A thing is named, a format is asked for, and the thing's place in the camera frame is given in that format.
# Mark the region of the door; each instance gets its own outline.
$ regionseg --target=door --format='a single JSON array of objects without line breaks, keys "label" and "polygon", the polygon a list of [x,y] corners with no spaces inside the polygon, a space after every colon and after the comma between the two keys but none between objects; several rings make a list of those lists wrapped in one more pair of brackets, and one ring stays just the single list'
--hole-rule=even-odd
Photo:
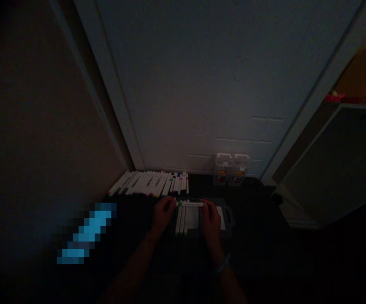
[{"label": "door", "polygon": [[361,1],[97,3],[137,169],[211,173],[237,152],[260,177]]}]

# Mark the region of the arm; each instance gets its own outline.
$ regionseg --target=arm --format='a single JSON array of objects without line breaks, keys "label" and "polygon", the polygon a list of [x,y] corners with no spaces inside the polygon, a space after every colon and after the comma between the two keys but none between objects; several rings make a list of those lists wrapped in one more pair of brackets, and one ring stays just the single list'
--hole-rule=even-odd
[{"label": "arm", "polygon": [[152,228],[129,259],[125,268],[117,275],[98,303],[130,302],[148,270],[157,241],[169,224],[175,207],[175,198],[170,196],[162,198],[155,205]]},{"label": "arm", "polygon": [[[225,252],[220,241],[221,217],[218,214],[214,203],[202,200],[204,238],[214,268],[218,268],[225,260]],[[228,265],[222,272],[217,274],[218,285],[221,289],[221,295],[224,303],[248,303],[246,297],[239,286],[238,280]]]}]

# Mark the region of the clear plastic container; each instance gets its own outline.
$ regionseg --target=clear plastic container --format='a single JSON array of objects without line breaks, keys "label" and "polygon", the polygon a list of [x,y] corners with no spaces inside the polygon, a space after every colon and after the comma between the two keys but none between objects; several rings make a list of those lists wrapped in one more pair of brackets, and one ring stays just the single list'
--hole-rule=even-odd
[{"label": "clear plastic container", "polygon": [[228,178],[228,185],[239,187],[242,184],[245,174],[251,164],[252,162],[246,154],[235,154],[233,167]]},{"label": "clear plastic container", "polygon": [[215,155],[214,185],[224,186],[226,184],[232,166],[233,158],[229,153]]}]

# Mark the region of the door frame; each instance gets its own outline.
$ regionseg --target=door frame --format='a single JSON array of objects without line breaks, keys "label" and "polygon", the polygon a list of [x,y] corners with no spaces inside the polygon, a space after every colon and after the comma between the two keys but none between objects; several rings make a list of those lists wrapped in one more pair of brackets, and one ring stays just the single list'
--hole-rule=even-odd
[{"label": "door frame", "polygon": [[[73,2],[90,42],[135,168],[140,171],[145,171],[146,167],[133,129],[125,95],[119,81],[97,3],[95,0],[73,0]],[[337,48],[334,50],[331,59],[321,72],[318,81],[312,88],[298,115],[288,129],[287,134],[284,136],[281,144],[261,175],[260,179],[263,184],[268,185],[270,183],[271,177],[284,157],[365,38],[366,0],[363,0],[355,17],[339,41]]]},{"label": "door frame", "polygon": [[366,0],[362,2],[348,29],[339,41],[318,81],[312,88],[304,105],[284,136],[270,163],[262,174],[265,185],[277,186],[271,179],[281,162],[304,130],[305,126],[318,109],[326,94],[336,83],[343,70],[349,64],[362,42],[366,39]]}]

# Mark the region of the white marker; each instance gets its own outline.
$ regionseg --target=white marker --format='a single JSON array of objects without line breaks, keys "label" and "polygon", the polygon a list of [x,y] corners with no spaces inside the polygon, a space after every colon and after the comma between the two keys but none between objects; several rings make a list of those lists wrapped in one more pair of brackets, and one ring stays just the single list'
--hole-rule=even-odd
[{"label": "white marker", "polygon": [[182,209],[183,207],[178,207],[179,211],[177,212],[177,221],[176,221],[176,230],[175,230],[175,234],[179,235],[179,231],[180,231],[180,222],[182,220]]},{"label": "white marker", "polygon": [[170,193],[173,193],[175,183],[176,183],[176,173],[174,173],[173,180],[171,181],[171,184],[170,184]]},{"label": "white marker", "polygon": [[117,186],[119,185],[120,181],[122,180],[122,178],[127,175],[129,171],[126,171],[114,184],[114,186],[112,186],[110,188],[110,190],[108,190],[107,194],[110,194],[112,191],[116,190],[117,189]]},{"label": "white marker", "polygon": [[176,207],[204,207],[204,203],[176,202]]},{"label": "white marker", "polygon": [[135,175],[137,173],[138,173],[138,171],[132,172],[132,174],[127,178],[127,180],[122,185],[121,190],[118,192],[118,194],[123,194],[123,192],[125,191],[125,188],[129,185],[130,181],[135,177]]},{"label": "white marker", "polygon": [[181,207],[181,209],[182,209],[182,218],[180,220],[180,230],[179,230],[180,235],[182,235],[184,233],[184,221],[186,219],[186,207],[183,206],[183,207]]},{"label": "white marker", "polygon": [[158,186],[158,184],[160,182],[161,176],[162,176],[162,173],[156,172],[155,179],[150,184],[149,195],[153,195],[153,193],[155,192],[155,189],[156,189],[156,187]]},{"label": "white marker", "polygon": [[135,183],[137,177],[139,176],[139,172],[135,174],[135,176],[129,181],[128,185],[124,189],[124,194],[127,195],[129,193],[129,190],[132,188],[133,184]]},{"label": "white marker", "polygon": [[144,191],[146,196],[149,196],[150,189],[151,189],[153,183],[156,182],[155,179],[156,179],[157,174],[158,174],[158,172],[153,172],[151,177],[149,178],[149,181],[146,184],[146,188],[145,188],[145,191]]},{"label": "white marker", "polygon": [[111,193],[114,193],[118,190],[118,188],[120,188],[120,185],[122,185],[124,183],[124,181],[128,178],[128,176],[130,175],[131,173],[128,171],[126,171],[124,173],[124,175],[122,175],[118,180],[117,182],[114,184],[114,186],[112,186],[110,188],[110,190],[108,190],[107,194],[111,194]]},{"label": "white marker", "polygon": [[186,175],[186,194],[188,194],[188,173]]},{"label": "white marker", "polygon": [[151,183],[152,183],[152,180],[155,178],[157,172],[155,171],[150,171],[150,174],[149,174],[149,178],[148,180],[146,181],[146,185],[144,187],[144,190],[143,190],[143,194],[148,196],[149,195],[149,191],[150,191],[150,187],[151,187]]},{"label": "white marker", "polygon": [[167,178],[167,180],[166,180],[166,184],[163,189],[163,192],[162,192],[162,196],[166,196],[169,193],[170,185],[171,185],[171,182],[173,181],[172,173],[170,172],[166,178]]},{"label": "white marker", "polygon": [[152,194],[154,198],[156,198],[156,194],[159,191],[159,187],[160,187],[160,184],[162,183],[164,175],[165,175],[165,173],[163,171],[160,173],[160,175],[158,175],[158,180],[156,182],[156,185],[155,185],[155,188],[153,189],[153,194]]},{"label": "white marker", "polygon": [[163,187],[165,186],[166,180],[167,180],[168,175],[166,174],[166,172],[163,173],[162,179],[160,180],[160,184],[157,187],[156,193],[155,193],[155,197],[158,198],[160,196],[160,194],[163,191]]},{"label": "white marker", "polygon": [[186,215],[184,216],[184,235],[187,235],[188,232],[188,217],[189,217],[189,207],[183,207],[186,209]]},{"label": "white marker", "polygon": [[122,180],[119,181],[119,184],[109,194],[110,197],[113,196],[115,193],[118,193],[121,190],[122,185],[126,182],[128,177],[131,176],[131,174],[132,174],[132,172],[130,172],[128,175],[122,177]]},{"label": "white marker", "polygon": [[177,189],[177,194],[180,195],[181,190],[182,190],[182,184],[183,184],[183,173],[180,174],[180,179],[179,179],[179,188]]},{"label": "white marker", "polygon": [[126,194],[126,192],[129,190],[129,188],[132,187],[133,183],[136,180],[136,177],[138,176],[138,173],[139,173],[139,171],[135,171],[135,174],[131,177],[127,186],[122,190],[121,194]]},{"label": "white marker", "polygon": [[135,180],[134,180],[131,188],[129,188],[128,191],[126,192],[126,195],[132,195],[134,193],[135,188],[138,185],[138,183],[139,183],[139,181],[141,180],[142,177],[143,177],[143,173],[138,172],[138,174],[135,176]]},{"label": "white marker", "polygon": [[138,183],[136,184],[136,186],[134,187],[132,194],[139,194],[139,189],[141,188],[142,182],[146,177],[146,172],[142,172],[141,177],[138,180]]},{"label": "white marker", "polygon": [[142,180],[142,183],[141,183],[141,185],[138,188],[138,191],[137,191],[138,194],[143,193],[144,187],[146,186],[146,183],[148,182],[149,175],[150,175],[150,171],[146,171],[145,172],[145,177]]},{"label": "white marker", "polygon": [[173,186],[173,192],[172,193],[175,193],[176,192],[176,187],[177,187],[177,183],[178,183],[178,178],[179,174],[176,173],[176,175],[174,176],[174,186]]},{"label": "white marker", "polygon": [[180,173],[177,173],[176,182],[174,183],[174,193],[179,191]]}]

